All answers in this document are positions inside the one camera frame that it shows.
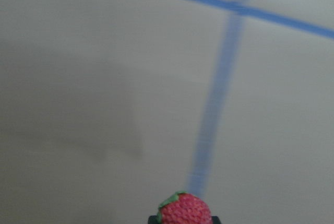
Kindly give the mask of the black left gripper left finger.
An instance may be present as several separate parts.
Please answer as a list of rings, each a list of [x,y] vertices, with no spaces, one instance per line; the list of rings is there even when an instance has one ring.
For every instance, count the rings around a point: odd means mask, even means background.
[[[151,215],[148,217],[148,224],[158,224],[158,218],[156,215]]]

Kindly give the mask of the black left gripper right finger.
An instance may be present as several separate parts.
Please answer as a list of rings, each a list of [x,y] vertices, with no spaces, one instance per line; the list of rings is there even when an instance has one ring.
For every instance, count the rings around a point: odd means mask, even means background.
[[[221,220],[218,216],[212,216],[212,224],[221,224]]]

